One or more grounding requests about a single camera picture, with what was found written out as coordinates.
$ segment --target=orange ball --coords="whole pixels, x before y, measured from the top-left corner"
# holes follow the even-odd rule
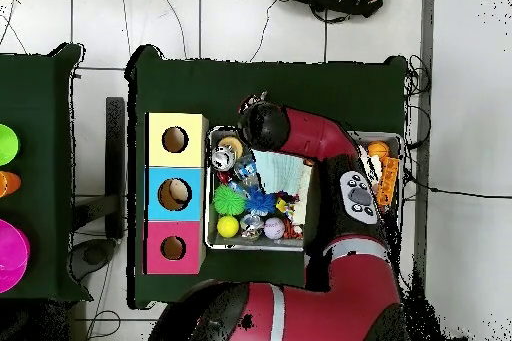
[[[384,157],[389,157],[389,147],[383,141],[374,141],[368,145],[368,155],[379,156],[379,160],[382,161]]]

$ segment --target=green table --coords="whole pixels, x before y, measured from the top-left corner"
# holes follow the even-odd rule
[[[129,191],[144,193],[144,114],[201,113],[215,125],[235,125],[237,107],[250,95],[268,91],[278,105],[336,119],[349,130],[383,131],[403,135],[406,61],[389,58],[385,64],[330,62],[236,63],[211,60],[163,60],[152,46],[141,46],[128,64],[130,81],[128,139]],[[128,207],[129,301],[137,307],[150,301],[179,300],[200,281],[267,281],[303,286],[304,259],[296,252],[208,250],[199,275],[142,273],[142,200]]]
[[[70,76],[82,47],[48,56],[0,55],[0,123],[17,133],[18,156],[0,170],[19,174],[20,190],[0,199],[0,218],[27,235],[31,254],[22,280],[0,299],[86,300],[68,274],[72,232]]]

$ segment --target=yellow ball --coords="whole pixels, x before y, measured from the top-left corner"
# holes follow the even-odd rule
[[[240,227],[238,221],[233,216],[223,216],[217,222],[217,231],[224,238],[234,237],[238,233]]]

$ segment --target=yellow cube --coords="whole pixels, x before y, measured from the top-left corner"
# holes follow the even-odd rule
[[[204,166],[208,120],[200,114],[149,113],[149,166]]]

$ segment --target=green spiky ball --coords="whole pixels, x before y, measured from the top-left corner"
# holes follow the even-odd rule
[[[213,205],[219,215],[240,215],[245,210],[245,197],[226,185],[219,185],[213,196]]]

